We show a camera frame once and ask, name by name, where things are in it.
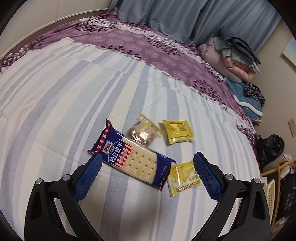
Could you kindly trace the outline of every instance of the pillow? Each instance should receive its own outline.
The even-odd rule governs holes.
[[[208,43],[198,46],[197,49],[201,52],[202,58],[223,76],[232,82],[242,82],[240,77],[226,67],[223,56],[215,49],[212,38],[210,38]]]

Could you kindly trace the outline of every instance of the poster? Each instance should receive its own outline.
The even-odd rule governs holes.
[[[294,37],[292,37],[282,54],[296,68],[296,40]]]

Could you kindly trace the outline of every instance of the clear plastic snack bag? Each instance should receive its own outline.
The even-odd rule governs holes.
[[[141,119],[127,131],[126,136],[142,145],[149,146],[159,134],[164,135],[164,132],[144,114],[140,114],[140,117]]]

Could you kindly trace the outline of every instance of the yellow snack package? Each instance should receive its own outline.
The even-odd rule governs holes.
[[[155,140],[158,134],[164,135],[164,132],[144,114],[140,114],[140,117],[141,120],[128,130],[126,136],[142,145],[148,146]]]
[[[201,183],[201,179],[196,173],[192,161],[171,166],[168,176],[170,197],[175,197],[180,192],[199,186]]]
[[[176,142],[195,141],[191,127],[186,120],[162,120],[168,134],[168,142],[172,145]]]

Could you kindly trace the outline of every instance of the beige wall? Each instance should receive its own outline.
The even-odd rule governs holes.
[[[38,30],[67,17],[109,8],[111,0],[27,0],[0,36],[0,58]]]
[[[291,32],[281,20],[258,53],[261,75],[257,75],[252,82],[261,89],[266,99],[262,125],[256,127],[257,134],[263,138],[278,134],[285,141],[284,153],[295,157],[296,137],[291,135],[288,120],[291,117],[296,120],[296,68],[281,54],[291,37]]]

